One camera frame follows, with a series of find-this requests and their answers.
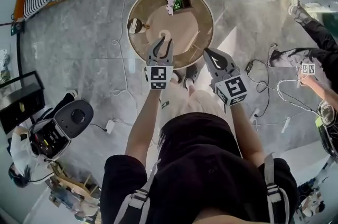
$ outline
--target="sofa armrest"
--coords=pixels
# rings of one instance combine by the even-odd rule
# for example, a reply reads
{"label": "sofa armrest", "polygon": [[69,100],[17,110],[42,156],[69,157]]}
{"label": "sofa armrest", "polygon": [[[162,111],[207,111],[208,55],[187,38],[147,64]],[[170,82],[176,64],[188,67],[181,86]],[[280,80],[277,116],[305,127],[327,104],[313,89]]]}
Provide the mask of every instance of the sofa armrest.
{"label": "sofa armrest", "polygon": [[19,18],[23,18],[23,10],[25,7],[25,0],[16,0],[14,7],[14,21],[17,21]]}

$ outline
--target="black sleeve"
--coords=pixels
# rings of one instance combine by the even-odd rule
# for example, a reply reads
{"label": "black sleeve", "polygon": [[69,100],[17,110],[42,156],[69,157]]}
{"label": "black sleeve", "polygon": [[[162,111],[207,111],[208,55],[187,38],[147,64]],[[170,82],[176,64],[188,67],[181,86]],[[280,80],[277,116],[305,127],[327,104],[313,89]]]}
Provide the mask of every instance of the black sleeve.
{"label": "black sleeve", "polygon": [[[264,167],[265,167],[264,164],[259,167],[259,171],[262,174],[263,178],[264,178]],[[291,174],[289,165],[282,158],[274,159],[274,172],[275,172],[275,184],[278,185],[280,188],[284,189],[289,198],[290,218],[292,218],[298,205],[298,196],[299,196],[296,180]]]}
{"label": "black sleeve", "polygon": [[114,223],[125,197],[143,187],[146,182],[146,170],[136,158],[128,155],[108,158],[100,198],[103,223]]}

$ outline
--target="concrete floor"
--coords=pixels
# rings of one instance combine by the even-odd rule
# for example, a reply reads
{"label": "concrete floor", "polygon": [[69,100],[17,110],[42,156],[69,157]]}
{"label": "concrete floor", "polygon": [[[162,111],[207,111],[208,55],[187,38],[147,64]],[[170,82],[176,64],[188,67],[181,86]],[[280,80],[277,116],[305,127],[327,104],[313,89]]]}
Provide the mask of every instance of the concrete floor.
{"label": "concrete floor", "polygon": [[[123,14],[127,22],[129,10],[136,0],[126,0]],[[251,59],[267,60],[272,43],[280,50],[315,46],[299,24],[287,14],[287,0],[206,0],[215,19],[212,43],[233,55],[244,69]],[[22,36],[22,63],[24,72],[37,70],[45,85],[46,102],[55,106],[69,89],[77,89],[79,96],[91,103],[95,110],[93,123],[104,127],[110,118],[132,124],[140,111],[147,93],[141,61],[127,41],[126,32],[121,40],[126,66],[128,90],[136,99],[123,92],[114,96],[114,90],[126,88],[119,47],[112,45],[120,35],[120,15],[123,0],[67,0],[42,10],[26,23]],[[208,89],[210,76],[203,61],[198,88]],[[293,69],[269,69],[270,85],[280,79],[296,79]],[[266,79],[263,65],[255,63],[251,77]],[[245,103],[247,115],[258,107],[266,106],[267,91],[258,94],[256,85],[247,80],[249,96]],[[319,99],[308,88],[296,88],[296,83],[283,84],[281,89],[292,94],[312,108]],[[300,113],[300,108],[284,103],[276,92],[270,93],[270,105],[258,124],[271,124]],[[312,113],[302,113],[292,119],[283,133],[284,124],[258,126],[258,133],[266,152],[280,153],[309,144],[319,139]],[[124,152],[131,127],[117,123],[107,134],[96,126],[89,126],[71,143],[62,161],[79,170],[87,170],[101,183],[105,160]],[[156,143],[158,131],[155,131]],[[149,150],[151,166],[157,156],[152,145]]]}

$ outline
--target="white marker cube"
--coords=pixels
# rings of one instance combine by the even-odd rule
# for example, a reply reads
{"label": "white marker cube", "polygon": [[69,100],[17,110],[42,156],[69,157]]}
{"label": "white marker cube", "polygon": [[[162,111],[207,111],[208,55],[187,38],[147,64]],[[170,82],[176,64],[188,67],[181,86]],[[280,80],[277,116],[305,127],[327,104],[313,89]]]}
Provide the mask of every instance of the white marker cube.
{"label": "white marker cube", "polygon": [[170,82],[173,66],[147,66],[148,84],[150,90],[163,90]]}
{"label": "white marker cube", "polygon": [[248,94],[241,75],[217,82],[214,92],[227,106],[244,101]]}
{"label": "white marker cube", "polygon": [[316,65],[314,63],[303,63],[302,74],[313,76],[316,74]]}

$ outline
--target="glass tabletop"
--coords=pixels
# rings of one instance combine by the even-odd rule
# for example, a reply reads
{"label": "glass tabletop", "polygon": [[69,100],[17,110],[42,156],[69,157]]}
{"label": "glass tabletop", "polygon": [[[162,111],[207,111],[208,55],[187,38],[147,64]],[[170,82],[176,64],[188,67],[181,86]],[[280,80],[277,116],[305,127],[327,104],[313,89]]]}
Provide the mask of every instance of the glass tabletop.
{"label": "glass tabletop", "polygon": [[194,64],[213,38],[213,17],[204,0],[183,0],[184,6],[169,15],[167,0],[137,0],[128,20],[137,18],[142,29],[128,32],[128,39],[136,53],[146,60],[148,48],[158,38],[165,36],[160,49],[164,54],[170,39],[174,44],[174,68]]}

